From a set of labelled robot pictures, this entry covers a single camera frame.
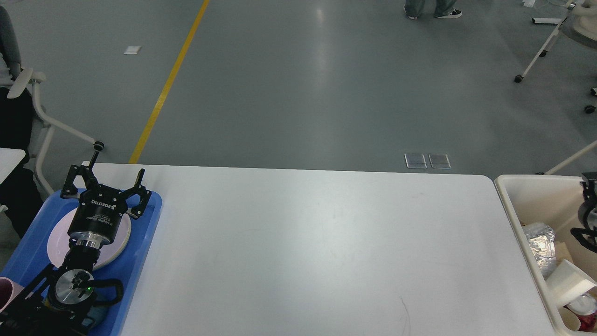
blue tray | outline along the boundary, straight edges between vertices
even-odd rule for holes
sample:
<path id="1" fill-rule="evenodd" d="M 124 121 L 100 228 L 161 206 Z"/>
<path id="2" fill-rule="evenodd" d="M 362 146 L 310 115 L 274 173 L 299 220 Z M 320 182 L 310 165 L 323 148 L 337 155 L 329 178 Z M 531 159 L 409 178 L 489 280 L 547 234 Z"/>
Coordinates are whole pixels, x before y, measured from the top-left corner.
<path id="1" fill-rule="evenodd" d="M 127 203 L 129 207 L 134 206 L 139 203 L 139 197 L 131 197 Z M 22 286 L 29 284 L 50 263 L 47 253 L 50 232 L 56 223 L 78 204 L 77 199 L 64 200 L 60 198 L 59 191 L 50 195 L 0 276 L 12 279 Z M 122 330 L 143 263 L 149 251 L 149 245 L 158 224 L 161 207 L 162 198 L 153 192 L 143 216 L 139 219 L 131 218 L 131 235 L 120 256 L 101 269 L 93 271 L 93 276 L 96 279 L 116 278 L 122 281 L 124 297 L 121 302 L 110 307 L 106 319 L 90 331 L 90 336 L 117 336 Z M 105 297 L 114 296 L 113 289 L 103 290 L 106 291 Z"/>

aluminum foil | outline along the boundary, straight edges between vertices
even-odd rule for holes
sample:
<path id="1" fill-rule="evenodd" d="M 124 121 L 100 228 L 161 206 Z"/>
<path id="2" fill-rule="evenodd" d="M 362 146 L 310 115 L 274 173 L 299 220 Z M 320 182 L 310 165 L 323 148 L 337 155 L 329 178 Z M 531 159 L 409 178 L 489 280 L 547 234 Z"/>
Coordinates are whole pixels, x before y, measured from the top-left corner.
<path id="1" fill-rule="evenodd" d="M 539 265 L 544 279 L 556 269 L 556 251 L 553 245 L 555 233 L 545 223 L 533 223 L 522 227 L 528 244 Z"/>

pink cup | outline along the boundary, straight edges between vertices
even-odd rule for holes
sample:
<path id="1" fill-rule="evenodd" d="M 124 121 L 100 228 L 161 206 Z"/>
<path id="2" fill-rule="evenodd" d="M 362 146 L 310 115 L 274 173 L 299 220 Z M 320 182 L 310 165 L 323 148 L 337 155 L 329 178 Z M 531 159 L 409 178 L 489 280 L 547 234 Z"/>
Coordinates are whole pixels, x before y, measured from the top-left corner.
<path id="1" fill-rule="evenodd" d="M 0 311 L 3 311 L 22 290 L 23 287 L 18 283 L 7 277 L 0 277 Z"/>

gray floor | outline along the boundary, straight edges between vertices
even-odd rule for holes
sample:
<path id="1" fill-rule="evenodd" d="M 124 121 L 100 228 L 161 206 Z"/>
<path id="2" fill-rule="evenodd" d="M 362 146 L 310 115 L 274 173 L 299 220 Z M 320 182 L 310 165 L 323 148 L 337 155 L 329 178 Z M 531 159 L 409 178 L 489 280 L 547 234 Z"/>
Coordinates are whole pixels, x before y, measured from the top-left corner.
<path id="1" fill-rule="evenodd" d="M 48 76 L 48 113 L 103 140 L 99 161 L 126 163 L 201 4 L 5 7 L 24 65 Z M 439 20 L 428 1 L 412 21 L 402 4 L 211 0 L 139 163 L 495 178 L 544 172 L 595 140 L 597 115 L 583 112 L 595 103 L 594 50 L 561 38 L 513 82 L 553 29 L 530 18 L 562 8 L 461 1 L 462 18 Z M 123 55 L 128 45 L 143 48 Z M 409 170 L 405 152 L 447 153 L 453 169 Z M 52 186 L 90 156 L 57 132 L 44 166 Z"/>

yellow floor line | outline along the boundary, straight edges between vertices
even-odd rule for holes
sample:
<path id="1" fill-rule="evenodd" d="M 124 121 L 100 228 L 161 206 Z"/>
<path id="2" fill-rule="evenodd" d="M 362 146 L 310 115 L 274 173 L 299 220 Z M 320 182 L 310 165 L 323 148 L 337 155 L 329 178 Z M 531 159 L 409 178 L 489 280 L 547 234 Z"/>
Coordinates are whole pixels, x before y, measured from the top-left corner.
<path id="1" fill-rule="evenodd" d="M 174 62 L 174 66 L 170 71 L 170 75 L 168 76 L 168 80 L 166 80 L 166 84 L 164 84 L 164 88 L 162 89 L 162 93 L 159 95 L 158 101 L 155 103 L 153 107 L 153 111 L 149 116 L 149 120 L 143 129 L 143 133 L 141 133 L 141 137 L 137 142 L 137 146 L 135 146 L 135 150 L 131 155 L 131 158 L 128 160 L 129 163 L 137 163 L 139 161 L 139 157 L 141 156 L 141 152 L 143 152 L 143 148 L 145 148 L 145 143 L 151 134 L 153 126 L 155 125 L 155 121 L 158 119 L 160 111 L 162 111 L 162 106 L 168 97 L 168 93 L 170 92 L 170 88 L 172 87 L 172 83 L 176 79 L 176 75 L 179 72 L 180 66 L 183 63 L 184 57 L 186 56 L 187 50 L 189 49 L 190 43 L 193 41 L 193 37 L 195 36 L 195 32 L 197 31 L 197 27 L 201 22 L 201 18 L 203 18 L 203 13 L 205 13 L 205 9 L 207 5 L 210 3 L 210 0 L 204 0 L 203 5 L 201 5 L 201 9 L 195 18 L 195 22 L 193 22 L 193 26 L 189 30 L 189 34 L 187 35 L 186 40 L 184 41 L 182 49 L 180 49 L 179 56 L 176 58 L 176 62 Z"/>

